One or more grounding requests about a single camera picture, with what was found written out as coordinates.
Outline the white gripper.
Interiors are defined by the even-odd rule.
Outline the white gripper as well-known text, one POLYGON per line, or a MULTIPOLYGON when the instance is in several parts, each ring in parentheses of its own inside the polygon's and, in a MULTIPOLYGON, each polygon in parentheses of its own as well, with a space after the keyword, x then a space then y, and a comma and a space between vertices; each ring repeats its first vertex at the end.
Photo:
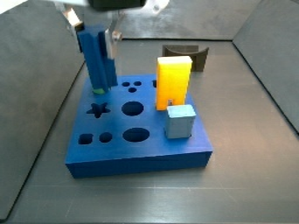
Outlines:
MULTIPOLYGON (((145 11, 157 13, 168 5, 170 0, 46 0, 54 2, 56 5, 70 7, 81 6, 88 7, 93 11, 145 11)), ((66 20, 66 26, 72 37, 76 40, 78 51, 81 51, 77 32, 84 28, 84 23, 80 21, 76 12, 72 8, 68 8, 62 12, 62 16, 66 20)), ((117 42, 122 38, 118 26, 122 20, 122 12, 110 13, 110 24, 105 30, 105 45, 106 45, 106 57, 112 60, 116 57, 117 42)))

